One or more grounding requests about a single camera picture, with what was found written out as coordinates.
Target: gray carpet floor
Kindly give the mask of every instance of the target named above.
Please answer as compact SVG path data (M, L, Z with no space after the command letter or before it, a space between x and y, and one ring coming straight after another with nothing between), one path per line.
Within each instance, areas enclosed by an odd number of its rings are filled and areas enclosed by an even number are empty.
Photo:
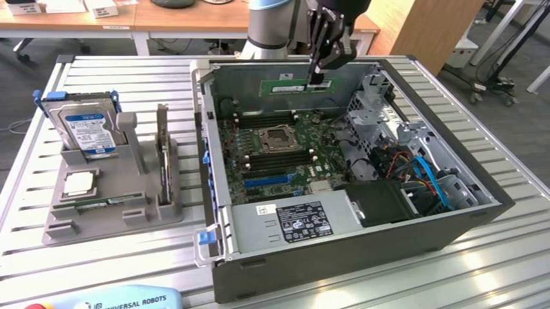
M480 44L494 30L499 18L491 23L475 25L470 31L470 39ZM491 52L507 41L518 28L509 26L503 36L499 38ZM25 120L32 117L35 106L32 104L32 91L43 89L55 65L59 54L80 54L79 43L68 39L37 39L25 49L32 62L21 64L11 51L17 39L0 41L0 129L5 128L15 120ZM89 39L85 40L92 48L92 55L135 55L131 40ZM169 44L173 50L183 51L188 40L179 40ZM155 42L149 42L152 55L167 55L157 51ZM476 118L492 131L525 165L533 170L545 184L550 185L550 87L545 84L539 88L539 94L525 91L538 74L550 65L550 45L533 37L509 66L503 70L503 76L514 79L518 85L519 104L513 107L504 106L503 95L487 93L484 101L476 105L468 104L470 87L451 74L442 71L438 78L454 93L458 99L466 103ZM203 55L208 51L208 44L203 40L193 40L187 46L183 55ZM479 69L479 76L486 75L486 70L494 59L488 59L486 65ZM474 78L478 68L467 66L464 74ZM0 188L4 186L5 178L13 163L24 135L15 135L0 131Z

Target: aluminum extrusion table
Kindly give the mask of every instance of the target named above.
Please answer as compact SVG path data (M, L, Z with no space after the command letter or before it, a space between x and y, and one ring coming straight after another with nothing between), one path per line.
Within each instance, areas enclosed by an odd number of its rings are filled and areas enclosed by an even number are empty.
M204 212L189 57L76 57L72 63L56 64L47 91L115 88L123 110L137 112L141 140L153 138L156 104L169 106L184 221L139 234L45 247L40 239L61 143L49 121L36 113L0 195L0 210L5 206L7 215L0 231L0 306L21 308L39 299L129 283L176 288L185 308L550 306L549 189L426 68L406 57L387 60L517 201L490 224L467 232L439 252L244 301L216 304L211 270L196 268L192 261L192 232L204 226ZM399 93L395 101L407 117L416 117Z

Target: motherboard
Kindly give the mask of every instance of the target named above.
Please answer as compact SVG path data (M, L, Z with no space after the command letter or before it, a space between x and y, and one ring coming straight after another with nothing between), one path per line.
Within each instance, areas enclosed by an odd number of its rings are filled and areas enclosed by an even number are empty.
M290 111L220 121L234 205L312 194L351 181L334 134L338 120L320 111Z

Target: green circuit board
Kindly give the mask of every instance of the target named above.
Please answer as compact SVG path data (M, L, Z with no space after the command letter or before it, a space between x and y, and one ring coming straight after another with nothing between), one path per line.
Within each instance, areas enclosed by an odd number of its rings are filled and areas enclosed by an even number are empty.
M252 188L244 187L243 174L247 172L244 156L263 153L259 137L259 130L263 128L238 129L229 120L220 121L220 141L234 205L264 201L271 197L276 199L308 194L307 185L315 181L327 180L335 187L350 180L351 173L346 172L346 159L339 146L331 145L323 138L334 132L332 119L314 123L311 121L315 116L314 112L303 112L296 115L298 121L291 125L296 142L302 150L314 149L318 160L307 165L284 168L286 174L292 175L290 183Z

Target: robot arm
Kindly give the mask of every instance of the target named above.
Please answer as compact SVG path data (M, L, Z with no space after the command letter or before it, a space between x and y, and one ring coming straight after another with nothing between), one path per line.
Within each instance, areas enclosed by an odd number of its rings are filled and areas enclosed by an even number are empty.
M307 81L320 84L327 70L340 68L356 57L350 36L368 4L370 0L251 0L248 40L240 57L284 58L295 29L307 29L299 40L311 49Z

